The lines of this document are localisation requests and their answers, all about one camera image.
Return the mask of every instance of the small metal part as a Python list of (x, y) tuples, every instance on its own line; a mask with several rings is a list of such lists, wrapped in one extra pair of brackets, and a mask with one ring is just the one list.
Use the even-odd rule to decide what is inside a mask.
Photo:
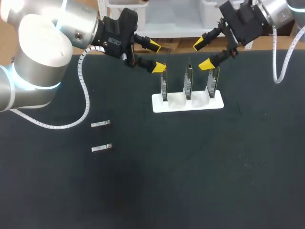
[(97, 152), (97, 151), (107, 150), (107, 149), (112, 149), (112, 144), (107, 144), (107, 145), (104, 145), (104, 146), (93, 147), (92, 148), (92, 152)]
[(191, 61), (186, 66), (186, 72), (184, 75), (184, 91), (187, 100), (192, 99), (192, 87), (193, 87), (193, 68)]
[(81, 34), (81, 33), (77, 33), (77, 34), (75, 34), (75, 38), (77, 39), (77, 40), (81, 40), (82, 38), (83, 38), (83, 35)]
[(167, 102), (167, 71), (161, 73), (161, 94), (164, 102)]
[(92, 123), (91, 127), (106, 126), (106, 125), (110, 125), (110, 124), (111, 124), (110, 120), (107, 120), (104, 122)]
[(212, 98), (212, 99), (215, 98), (219, 73), (220, 73), (220, 68), (219, 67), (217, 67), (215, 69), (211, 69), (210, 72), (209, 72), (207, 88), (208, 88), (210, 98)]

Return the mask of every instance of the black mat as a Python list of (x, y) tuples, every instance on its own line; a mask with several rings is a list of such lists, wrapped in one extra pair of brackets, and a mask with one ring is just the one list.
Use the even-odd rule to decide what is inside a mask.
[[(171, 114), (152, 111), (157, 76), (87, 57), (92, 107), (80, 126), (0, 114), (0, 228), (304, 229), (304, 56), (275, 85), (271, 52), (244, 52), (222, 65), (224, 109)], [(170, 92), (182, 91), (189, 57), (197, 66), (207, 54), (153, 56), (166, 60)], [(53, 125), (82, 115), (76, 62), (54, 101), (27, 114)], [(195, 67), (194, 90), (206, 79)], [(107, 143), (113, 151), (91, 152)]]

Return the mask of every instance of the white shelf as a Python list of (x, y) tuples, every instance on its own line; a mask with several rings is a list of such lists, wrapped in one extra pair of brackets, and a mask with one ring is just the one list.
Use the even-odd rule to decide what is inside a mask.
[(199, 0), (152, 0), (146, 9), (146, 27), (137, 31), (150, 38), (200, 37), (212, 28), (204, 28)]

